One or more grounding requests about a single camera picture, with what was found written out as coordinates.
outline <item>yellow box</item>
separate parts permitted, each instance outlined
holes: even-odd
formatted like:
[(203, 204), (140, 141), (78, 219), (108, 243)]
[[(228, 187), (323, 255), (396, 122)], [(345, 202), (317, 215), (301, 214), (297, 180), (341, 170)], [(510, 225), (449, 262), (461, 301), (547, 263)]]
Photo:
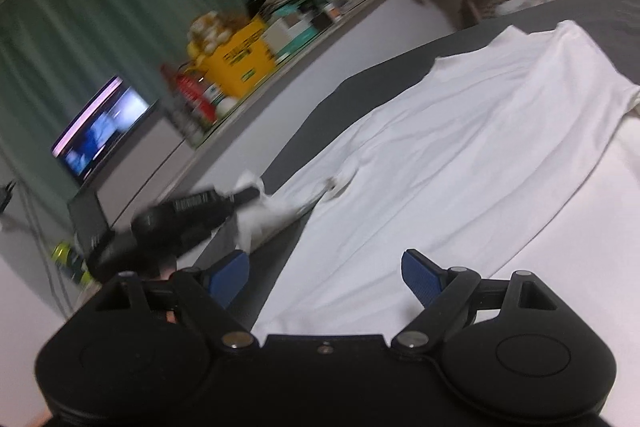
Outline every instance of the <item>yellow box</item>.
[(260, 38), (267, 26), (259, 17), (236, 32), (205, 58), (198, 69), (227, 96), (242, 98), (276, 67), (273, 54)]

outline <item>shelf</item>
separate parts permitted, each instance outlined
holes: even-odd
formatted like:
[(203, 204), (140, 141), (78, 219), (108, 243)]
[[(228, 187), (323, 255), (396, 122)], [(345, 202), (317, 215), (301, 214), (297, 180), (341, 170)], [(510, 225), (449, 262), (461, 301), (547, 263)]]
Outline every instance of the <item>shelf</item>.
[(160, 201), (169, 197), (169, 195), (179, 187), (181, 182), (184, 181), (191, 169), (193, 169), (194, 166), (202, 160), (203, 156), (212, 150), (219, 142), (224, 139), (228, 139), (229, 133), (238, 126), (239, 120), (241, 120), (242, 116), (245, 115), (249, 109), (258, 102), (258, 100), (262, 99), (270, 92), (273, 92), (274, 86), (276, 86), (279, 81), (283, 80), (285, 77), (288, 77), (289, 72), (293, 70), (297, 64), (312, 54), (321, 44), (330, 40), (336, 33), (347, 30), (350, 23), (354, 23), (354, 20), (356, 20), (356, 18), (363, 12), (366, 12), (368, 9), (374, 9), (383, 1), (384, 0), (364, 0), (357, 6), (354, 6), (348, 13), (343, 15), (338, 22), (332, 24), (323, 32), (318, 33), (318, 35), (309, 41), (303, 48), (300, 48), (296, 53), (287, 57), (286, 60), (283, 60), (278, 64), (275, 70), (271, 71), (270, 74), (265, 76), (258, 84), (256, 84), (254, 89), (242, 98), (231, 112), (216, 122), (213, 128), (207, 133), (207, 136), (204, 138), (202, 143), (195, 149), (195, 154), (189, 164), (172, 181), (172, 183), (165, 188), (158, 200)]

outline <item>television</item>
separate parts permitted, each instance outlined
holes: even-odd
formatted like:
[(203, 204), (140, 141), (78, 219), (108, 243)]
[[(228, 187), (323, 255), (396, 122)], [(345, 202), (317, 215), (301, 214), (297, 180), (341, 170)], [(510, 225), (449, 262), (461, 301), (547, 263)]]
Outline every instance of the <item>television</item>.
[(51, 152), (82, 184), (148, 108), (134, 89), (115, 76), (69, 124)]

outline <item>black mechanical arm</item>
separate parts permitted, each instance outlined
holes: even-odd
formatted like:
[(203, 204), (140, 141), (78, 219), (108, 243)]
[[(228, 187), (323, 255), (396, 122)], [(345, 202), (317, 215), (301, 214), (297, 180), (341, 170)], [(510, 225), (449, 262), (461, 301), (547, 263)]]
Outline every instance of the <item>black mechanical arm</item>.
[(228, 196), (211, 189), (152, 206), (131, 221), (130, 230), (109, 230), (92, 241), (86, 261), (89, 273), (101, 283), (123, 271), (153, 273), (163, 259), (187, 253), (259, 195), (255, 187)]
[[(149, 259), (190, 244), (184, 230), (198, 229), (198, 216), (210, 230), (248, 196), (170, 202), (134, 220), (132, 234)], [(128, 251), (127, 263), (94, 266), (129, 270)], [(248, 271), (235, 251), (167, 281), (110, 277), (38, 355), (49, 426), (606, 425), (598, 413), (613, 355), (529, 271), (485, 280), (406, 251), (402, 277), (424, 311), (389, 346), (381, 335), (270, 335), (260, 345), (225, 311)], [(499, 314), (476, 322), (487, 309)]]

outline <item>mattress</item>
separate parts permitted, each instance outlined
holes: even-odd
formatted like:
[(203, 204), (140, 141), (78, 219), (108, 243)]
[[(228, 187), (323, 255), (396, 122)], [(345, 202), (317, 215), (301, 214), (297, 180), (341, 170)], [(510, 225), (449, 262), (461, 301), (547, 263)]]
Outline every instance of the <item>mattress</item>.
[[(279, 188), (356, 120), (416, 84), (431, 69), (436, 57), (460, 54), (487, 45), (509, 25), (525, 32), (553, 29), (562, 20), (574, 20), (598, 43), (618, 71), (640, 84), (636, 59), (640, 50), (640, 0), (558, 0), (425, 44), (345, 80), (309, 115), (262, 178), (268, 192)], [(613, 425), (632, 425), (640, 406), (629, 394), (640, 374), (638, 319), (634, 274), (634, 230), (640, 214), (640, 121), (628, 117), (616, 133), (616, 143), (590, 179), (558, 216), (505, 265), (496, 277), (508, 278), (515, 269), (536, 272), (612, 347), (618, 359), (618, 379), (605, 409)], [(303, 217), (254, 252), (248, 284), (229, 311), (251, 328), (279, 273), (304, 229)], [(584, 224), (591, 224), (584, 234)], [(196, 264), (207, 266), (221, 248), (214, 240)], [(584, 283), (568, 283), (567, 270), (575, 270)], [(618, 315), (611, 309), (620, 309)]]

